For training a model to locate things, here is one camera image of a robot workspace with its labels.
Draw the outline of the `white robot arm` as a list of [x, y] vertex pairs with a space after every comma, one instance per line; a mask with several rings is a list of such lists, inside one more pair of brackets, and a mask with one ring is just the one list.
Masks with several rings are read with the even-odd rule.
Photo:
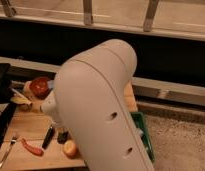
[[154, 171], [124, 100], [136, 66], [131, 45], [111, 39], [68, 59], [55, 75], [57, 117], [90, 171]]

